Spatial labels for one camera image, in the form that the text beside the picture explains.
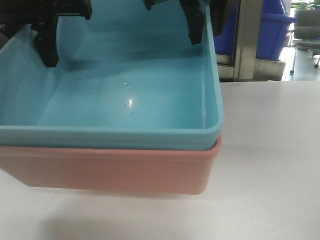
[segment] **table surface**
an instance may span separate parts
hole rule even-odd
[[[222,83],[200,195],[27,187],[0,171],[3,240],[319,240],[320,81]]]

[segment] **blue crate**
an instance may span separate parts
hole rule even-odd
[[[231,55],[234,48],[237,8],[229,16],[222,35],[214,37],[215,51]],[[282,0],[264,0],[257,59],[278,60],[291,23],[298,19],[289,17]]]
[[[92,5],[90,21],[59,19],[56,68],[29,27],[0,51],[0,145],[211,149],[224,117],[209,8],[191,45],[179,1]]]

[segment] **floor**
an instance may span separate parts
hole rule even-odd
[[[310,50],[297,50],[294,74],[290,75],[295,55],[294,48],[285,47],[281,53],[280,60],[285,61],[282,81],[313,81],[320,80],[320,68],[314,68],[319,55],[312,57]]]

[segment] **blue plastic bin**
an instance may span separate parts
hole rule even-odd
[[[229,16],[222,35],[214,37],[216,54],[231,55],[234,47],[237,8]],[[282,0],[264,0],[256,58],[278,60],[291,23]]]
[[[179,1],[92,6],[89,21],[59,19],[56,68],[30,27],[0,51],[0,145],[211,149],[224,117],[209,8],[191,45]]]

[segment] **metal frame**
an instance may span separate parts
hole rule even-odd
[[[218,63],[223,64],[218,66],[221,78],[234,81],[254,78],[262,7],[263,0],[241,0],[233,56],[217,56]]]

